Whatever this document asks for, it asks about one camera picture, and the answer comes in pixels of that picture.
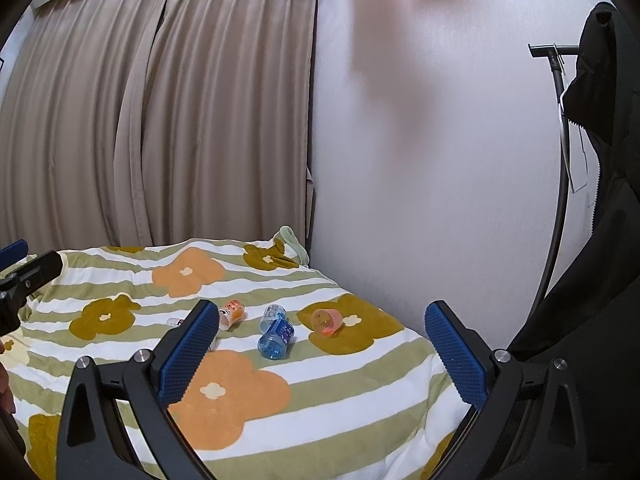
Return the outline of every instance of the plastic cup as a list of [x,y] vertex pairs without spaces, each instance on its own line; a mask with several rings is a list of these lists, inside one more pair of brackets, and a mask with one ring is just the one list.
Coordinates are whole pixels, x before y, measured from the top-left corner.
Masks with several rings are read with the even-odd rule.
[[311,328],[317,334],[329,337],[342,326],[342,314],[334,308],[318,308],[311,315]]
[[223,308],[219,308],[220,330],[226,332],[244,317],[244,305],[238,300],[229,301]]

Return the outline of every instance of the blue grip pad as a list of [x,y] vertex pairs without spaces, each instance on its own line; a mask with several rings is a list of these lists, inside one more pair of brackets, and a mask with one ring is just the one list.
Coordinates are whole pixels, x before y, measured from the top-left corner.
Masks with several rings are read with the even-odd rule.
[[7,245],[7,247],[0,250],[0,270],[11,267],[21,259],[26,258],[27,254],[29,254],[29,246],[24,240],[18,240],[11,245]]
[[462,400],[480,411],[487,398],[484,368],[436,303],[424,313],[424,329]]
[[160,370],[158,399],[163,407],[180,402],[209,345],[218,332],[218,308],[207,305]]

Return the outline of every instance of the small bottle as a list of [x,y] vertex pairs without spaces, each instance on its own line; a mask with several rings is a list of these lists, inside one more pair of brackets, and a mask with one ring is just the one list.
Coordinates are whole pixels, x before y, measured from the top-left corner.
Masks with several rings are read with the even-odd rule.
[[[183,319],[179,319],[177,317],[170,317],[169,319],[166,320],[166,324],[168,326],[170,326],[171,328],[178,328],[182,324],[183,321],[184,321]],[[218,336],[217,333],[216,333],[215,336],[213,336],[213,341],[209,345],[209,350],[215,350],[216,349],[216,337],[217,336]]]
[[293,325],[286,319],[276,319],[271,326],[258,339],[258,351],[262,357],[277,360],[282,359],[287,353],[287,345],[293,337]]
[[287,311],[279,304],[270,304],[264,309],[262,319],[260,320],[260,333],[265,333],[276,319],[287,319]]

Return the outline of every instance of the black jacket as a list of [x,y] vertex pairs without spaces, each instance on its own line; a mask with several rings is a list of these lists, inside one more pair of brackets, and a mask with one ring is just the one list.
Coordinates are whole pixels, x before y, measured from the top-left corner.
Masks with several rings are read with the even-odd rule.
[[519,360],[568,363],[590,461],[635,469],[640,438],[640,47],[600,3],[564,98],[600,162],[593,234],[510,345]]

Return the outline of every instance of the bed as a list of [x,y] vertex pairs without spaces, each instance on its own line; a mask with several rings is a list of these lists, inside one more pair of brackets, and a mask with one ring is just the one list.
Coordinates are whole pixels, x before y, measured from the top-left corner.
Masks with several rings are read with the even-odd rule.
[[[244,319],[219,332],[169,412],[217,478],[425,479],[468,410],[431,343],[308,266],[291,229],[259,242],[191,239],[152,248],[62,251],[63,271],[2,338],[27,459],[53,479],[60,411],[74,362],[152,349],[205,298],[236,299]],[[280,304],[295,336],[286,357],[256,349],[264,309]],[[345,320],[310,330],[316,308]],[[162,478],[126,403],[143,466]]]

